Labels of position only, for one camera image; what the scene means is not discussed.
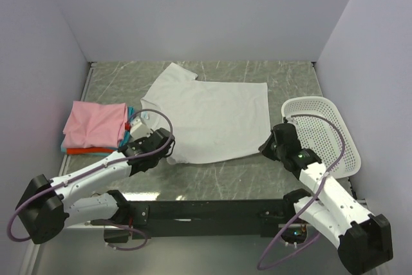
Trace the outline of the white t shirt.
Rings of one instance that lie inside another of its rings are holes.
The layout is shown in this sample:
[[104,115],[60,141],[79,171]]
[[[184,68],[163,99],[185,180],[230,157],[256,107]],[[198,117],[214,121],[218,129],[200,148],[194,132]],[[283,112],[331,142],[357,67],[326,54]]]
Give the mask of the white t shirt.
[[258,153],[270,134],[268,86],[203,82],[171,63],[141,98],[147,125],[173,128],[169,164],[210,164]]

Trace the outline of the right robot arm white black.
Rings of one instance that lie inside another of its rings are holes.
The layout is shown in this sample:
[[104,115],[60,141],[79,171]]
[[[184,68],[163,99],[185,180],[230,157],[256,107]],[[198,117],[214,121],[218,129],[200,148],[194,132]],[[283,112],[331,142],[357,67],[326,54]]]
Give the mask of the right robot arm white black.
[[287,224],[300,219],[312,225],[337,249],[351,274],[363,274],[393,259],[391,225],[354,199],[329,173],[321,158],[305,149],[291,123],[273,127],[260,147],[263,156],[279,161],[307,188],[284,196]]

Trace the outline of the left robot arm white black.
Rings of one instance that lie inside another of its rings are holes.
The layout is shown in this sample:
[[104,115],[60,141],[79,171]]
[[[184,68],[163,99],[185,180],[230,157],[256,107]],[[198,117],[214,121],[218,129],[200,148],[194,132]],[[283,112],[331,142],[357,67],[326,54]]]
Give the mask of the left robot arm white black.
[[129,216],[121,194],[107,193],[97,200],[86,195],[122,178],[146,172],[169,156],[175,143],[173,134],[160,128],[147,137],[129,142],[102,160],[67,175],[31,179],[16,208],[34,244],[56,237],[63,228],[88,220],[110,220],[115,225]]

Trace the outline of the white perforated plastic basket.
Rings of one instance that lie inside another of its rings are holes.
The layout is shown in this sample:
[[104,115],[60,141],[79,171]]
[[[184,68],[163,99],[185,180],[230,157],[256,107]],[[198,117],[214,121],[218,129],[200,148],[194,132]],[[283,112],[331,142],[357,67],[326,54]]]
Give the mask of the white perforated plastic basket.
[[336,105],[318,96],[288,99],[281,107],[304,148],[313,150],[336,179],[356,174],[361,157]]

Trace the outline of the orange folded t shirt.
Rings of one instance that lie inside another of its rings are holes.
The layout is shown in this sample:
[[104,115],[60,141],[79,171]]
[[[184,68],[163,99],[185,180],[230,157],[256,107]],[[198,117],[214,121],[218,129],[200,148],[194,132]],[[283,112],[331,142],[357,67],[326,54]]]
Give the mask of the orange folded t shirt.
[[62,151],[67,155],[98,155],[106,156],[114,152],[113,148],[106,147],[89,147],[89,148],[62,148]]

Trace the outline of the pink folded t shirt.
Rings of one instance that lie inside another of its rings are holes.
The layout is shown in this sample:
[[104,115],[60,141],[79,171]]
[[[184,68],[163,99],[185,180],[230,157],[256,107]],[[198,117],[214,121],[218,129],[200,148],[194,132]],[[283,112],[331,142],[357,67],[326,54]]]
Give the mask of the pink folded t shirt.
[[69,148],[118,147],[124,137],[128,107],[121,104],[73,102],[63,129],[62,146]]

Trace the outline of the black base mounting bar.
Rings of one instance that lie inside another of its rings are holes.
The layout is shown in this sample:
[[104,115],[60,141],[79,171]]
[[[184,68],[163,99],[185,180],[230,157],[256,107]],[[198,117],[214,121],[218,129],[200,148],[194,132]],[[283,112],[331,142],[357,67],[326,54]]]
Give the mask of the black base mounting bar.
[[200,201],[127,201],[114,222],[133,228],[104,229],[108,243],[126,243],[130,239],[184,236],[273,237],[279,226],[294,214],[293,204],[307,195],[298,189],[282,199],[200,200]]

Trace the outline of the aluminium extrusion rail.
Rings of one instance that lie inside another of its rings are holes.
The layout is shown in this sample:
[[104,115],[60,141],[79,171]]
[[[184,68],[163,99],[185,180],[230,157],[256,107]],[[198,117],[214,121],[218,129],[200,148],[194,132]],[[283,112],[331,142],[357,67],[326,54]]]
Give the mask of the aluminium extrusion rail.
[[361,198],[358,197],[358,195],[357,195],[357,193],[356,193],[356,191],[355,191],[355,189],[354,189],[354,187],[353,187],[353,185],[352,185],[351,180],[349,180],[349,183],[350,183],[350,191],[351,191],[352,197],[354,197],[354,199],[356,199],[356,201],[357,201],[358,203],[360,203],[361,205],[367,206],[366,200],[365,200],[365,199],[361,199]]

